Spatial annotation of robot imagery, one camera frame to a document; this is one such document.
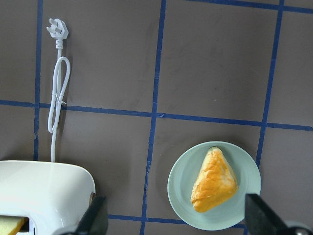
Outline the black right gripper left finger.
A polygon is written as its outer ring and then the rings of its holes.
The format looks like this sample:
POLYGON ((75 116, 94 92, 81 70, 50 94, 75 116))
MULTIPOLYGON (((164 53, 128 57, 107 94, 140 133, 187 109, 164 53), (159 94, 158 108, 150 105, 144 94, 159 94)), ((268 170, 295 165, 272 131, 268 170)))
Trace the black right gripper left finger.
POLYGON ((108 229, 107 199, 96 196, 83 215, 75 231, 76 235, 105 235, 108 229))

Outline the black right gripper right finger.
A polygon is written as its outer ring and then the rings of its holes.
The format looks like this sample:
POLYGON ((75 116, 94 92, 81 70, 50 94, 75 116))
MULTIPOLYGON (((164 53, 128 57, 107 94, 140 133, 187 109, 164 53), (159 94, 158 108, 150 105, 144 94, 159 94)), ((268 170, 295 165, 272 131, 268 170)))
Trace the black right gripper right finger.
POLYGON ((258 194, 246 194, 245 221, 251 235, 292 235, 282 219, 258 194))

